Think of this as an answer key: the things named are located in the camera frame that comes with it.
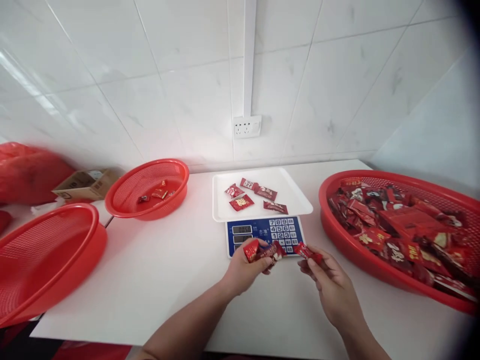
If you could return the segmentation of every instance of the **blue scale panel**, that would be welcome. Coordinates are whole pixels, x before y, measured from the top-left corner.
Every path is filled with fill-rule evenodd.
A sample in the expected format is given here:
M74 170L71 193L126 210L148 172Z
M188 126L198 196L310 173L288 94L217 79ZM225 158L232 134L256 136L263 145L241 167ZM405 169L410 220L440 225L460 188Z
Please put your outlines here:
M230 258L249 238L259 238L269 244L278 240L288 255L295 255L294 246L304 242L298 216L231 221L226 223L226 233Z

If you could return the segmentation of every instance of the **electrical socket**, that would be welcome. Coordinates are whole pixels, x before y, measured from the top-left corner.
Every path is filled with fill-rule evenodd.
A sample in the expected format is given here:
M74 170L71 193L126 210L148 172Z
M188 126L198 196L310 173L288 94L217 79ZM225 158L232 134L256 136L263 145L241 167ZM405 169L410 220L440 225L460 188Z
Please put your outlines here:
M233 137L235 139L255 138L260 136L262 116L242 116L233 118Z

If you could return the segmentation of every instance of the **red mesh basket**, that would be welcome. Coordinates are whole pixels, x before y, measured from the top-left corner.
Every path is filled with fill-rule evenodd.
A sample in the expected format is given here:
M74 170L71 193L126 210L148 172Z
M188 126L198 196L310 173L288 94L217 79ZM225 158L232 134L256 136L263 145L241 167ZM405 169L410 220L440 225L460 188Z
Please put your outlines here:
M147 162L130 170L113 184L105 198L106 209L117 218L145 221L163 218L184 201L189 175L188 166L180 160ZM169 195L165 199L150 197L149 201L139 203L139 198L150 196L162 180L166 181L166 187L162 189L167 190Z
M335 246L350 261L370 275L395 287L428 296L459 311L474 314L477 307L474 303L438 291L393 268L368 251L340 225L330 210L328 198L340 187L341 180L358 177L373 187L393 184L402 191L428 200L440 210L465 212L469 224L468 232L472 236L470 245L473 249L467 270L475 276L480 275L480 201L413 177L374 170L351 170L336 173L322 183L318 192L323 228Z
M0 328L38 316L70 294L102 257L107 232L90 204L62 206L0 240Z

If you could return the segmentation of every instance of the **white scale tray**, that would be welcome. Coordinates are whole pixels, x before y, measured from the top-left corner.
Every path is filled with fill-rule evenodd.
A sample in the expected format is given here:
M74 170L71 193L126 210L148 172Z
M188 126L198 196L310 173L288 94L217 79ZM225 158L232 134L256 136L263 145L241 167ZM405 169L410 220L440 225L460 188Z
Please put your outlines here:
M242 178L278 192L275 202L286 205L289 216L311 214L314 210L312 204L283 167L269 167L215 175L212 180L212 216L215 221L226 223L238 220L272 219L286 216L277 211L264 209L264 201L268 201L268 199L256 195L253 190L241 187L240 181ZM225 190L234 183L245 191L255 203L254 205L240 211L234 210L229 204L229 201L232 199L225 193Z

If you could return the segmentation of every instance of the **white wall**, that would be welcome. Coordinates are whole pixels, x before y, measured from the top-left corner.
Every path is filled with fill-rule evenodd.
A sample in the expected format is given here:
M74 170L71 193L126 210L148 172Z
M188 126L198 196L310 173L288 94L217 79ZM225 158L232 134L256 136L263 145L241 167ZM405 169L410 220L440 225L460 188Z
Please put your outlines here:
M373 156L372 164L480 199L479 60L470 48Z
M439 0L258 0L241 116L243 0L3 0L0 141L82 168L192 172L370 159L470 40Z

